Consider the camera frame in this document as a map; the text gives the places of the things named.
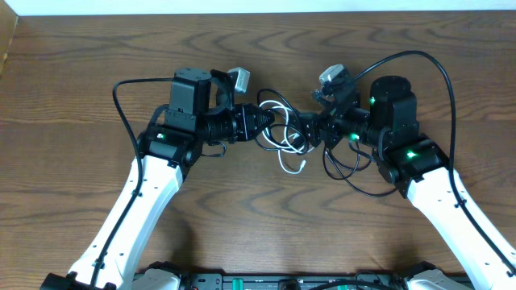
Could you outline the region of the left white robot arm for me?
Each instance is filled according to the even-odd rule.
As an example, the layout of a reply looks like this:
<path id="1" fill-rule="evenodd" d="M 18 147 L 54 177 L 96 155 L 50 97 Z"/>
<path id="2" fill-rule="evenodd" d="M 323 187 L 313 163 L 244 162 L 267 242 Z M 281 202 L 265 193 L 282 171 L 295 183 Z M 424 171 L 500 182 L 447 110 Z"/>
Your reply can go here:
<path id="1" fill-rule="evenodd" d="M 167 82 L 169 102 L 158 106 L 140 135 L 123 121 L 135 151 L 127 182 L 88 249 L 65 276 L 48 274 L 43 289 L 130 289 L 160 215 L 179 191 L 203 147 L 255 139 L 271 113 L 237 104 L 250 73 L 180 68 Z"/>

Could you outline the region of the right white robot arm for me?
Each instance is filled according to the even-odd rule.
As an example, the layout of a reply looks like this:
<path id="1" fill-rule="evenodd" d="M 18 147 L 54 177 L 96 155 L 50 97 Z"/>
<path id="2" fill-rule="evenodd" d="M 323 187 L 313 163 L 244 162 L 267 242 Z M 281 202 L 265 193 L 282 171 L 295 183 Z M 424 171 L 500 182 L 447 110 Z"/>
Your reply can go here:
<path id="1" fill-rule="evenodd" d="M 313 146 L 327 157 L 342 140 L 375 163 L 384 180 L 418 209 L 439 232 L 476 289 L 515 287 L 515 249 L 469 195 L 445 153 L 419 130 L 417 99 L 404 77 L 372 83 L 370 107 L 360 106 L 348 76 L 321 77 L 314 99 L 323 110 L 303 114 Z"/>

